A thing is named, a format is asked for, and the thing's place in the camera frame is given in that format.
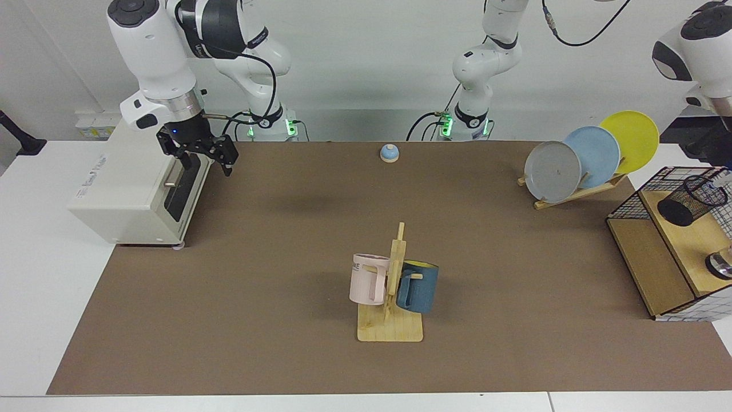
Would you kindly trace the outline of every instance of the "pink mug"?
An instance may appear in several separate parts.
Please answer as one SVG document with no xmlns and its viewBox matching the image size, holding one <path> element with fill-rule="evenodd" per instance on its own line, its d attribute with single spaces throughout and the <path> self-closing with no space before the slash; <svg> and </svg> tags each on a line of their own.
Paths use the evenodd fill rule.
<svg viewBox="0 0 732 412">
<path fill-rule="evenodd" d="M 351 270 L 349 298 L 361 305 L 382 305 L 386 295 L 386 271 L 389 258 L 374 254 L 357 253 Z"/>
</svg>

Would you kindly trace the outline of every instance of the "white table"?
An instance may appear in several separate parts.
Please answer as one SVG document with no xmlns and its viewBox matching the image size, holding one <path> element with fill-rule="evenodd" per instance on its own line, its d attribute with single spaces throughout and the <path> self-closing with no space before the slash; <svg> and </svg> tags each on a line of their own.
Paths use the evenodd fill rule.
<svg viewBox="0 0 732 412">
<path fill-rule="evenodd" d="M 101 142 L 51 141 L 0 177 L 0 411 L 726 411 L 729 392 L 488 393 L 208 397 L 45 397 L 111 255 L 65 205 Z M 661 166 L 699 166 L 662 145 L 638 187 Z M 732 349 L 732 320 L 715 323 Z"/>
</svg>

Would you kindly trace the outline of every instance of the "blue mug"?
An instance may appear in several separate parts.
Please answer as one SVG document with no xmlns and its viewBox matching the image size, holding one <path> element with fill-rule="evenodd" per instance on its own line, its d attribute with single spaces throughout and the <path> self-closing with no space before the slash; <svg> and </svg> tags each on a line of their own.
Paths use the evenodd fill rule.
<svg viewBox="0 0 732 412">
<path fill-rule="evenodd" d="M 435 298 L 439 268 L 431 263 L 405 260 L 397 306 L 410 312 L 429 313 Z"/>
</svg>

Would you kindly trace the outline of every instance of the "mug handle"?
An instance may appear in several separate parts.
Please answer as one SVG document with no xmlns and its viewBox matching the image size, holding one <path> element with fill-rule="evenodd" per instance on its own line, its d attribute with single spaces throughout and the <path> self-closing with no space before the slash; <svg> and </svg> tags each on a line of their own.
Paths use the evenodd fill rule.
<svg viewBox="0 0 732 412">
<path fill-rule="evenodd" d="M 364 269 L 368 273 L 371 273 L 371 275 L 372 275 L 371 276 L 371 285 L 369 287 L 369 292 L 368 292 L 368 298 L 372 302 L 375 303 L 376 302 L 376 293 L 378 292 L 378 278 L 380 277 L 379 275 L 381 275 L 382 269 L 378 266 L 372 266 L 372 265 L 364 265 Z"/>
<path fill-rule="evenodd" d="M 402 272 L 402 279 L 399 284 L 399 288 L 402 287 L 406 288 L 406 297 L 404 298 L 404 309 L 409 310 L 411 307 L 411 293 L 409 293 L 409 283 L 411 281 L 411 277 L 414 274 L 414 271 L 412 269 L 406 269 Z"/>
</svg>

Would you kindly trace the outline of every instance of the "plate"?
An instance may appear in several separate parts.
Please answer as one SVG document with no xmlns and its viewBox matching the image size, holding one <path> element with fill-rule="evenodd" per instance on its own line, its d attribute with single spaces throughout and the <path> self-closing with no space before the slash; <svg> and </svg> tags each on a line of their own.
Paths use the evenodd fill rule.
<svg viewBox="0 0 732 412">
<path fill-rule="evenodd" d="M 579 157 L 561 141 L 545 141 L 536 146 L 523 171 L 531 194 L 547 203 L 559 203 L 572 196 L 582 177 Z"/>
<path fill-rule="evenodd" d="M 645 166 L 656 154 L 659 134 L 656 123 L 639 111 L 620 111 L 600 123 L 615 136 L 620 145 L 622 163 L 618 173 L 635 172 Z"/>
<path fill-rule="evenodd" d="M 610 180 L 620 164 L 620 146 L 609 131 L 597 126 L 585 126 L 571 132 L 564 140 L 580 158 L 582 175 L 580 188 L 591 189 Z"/>
</svg>

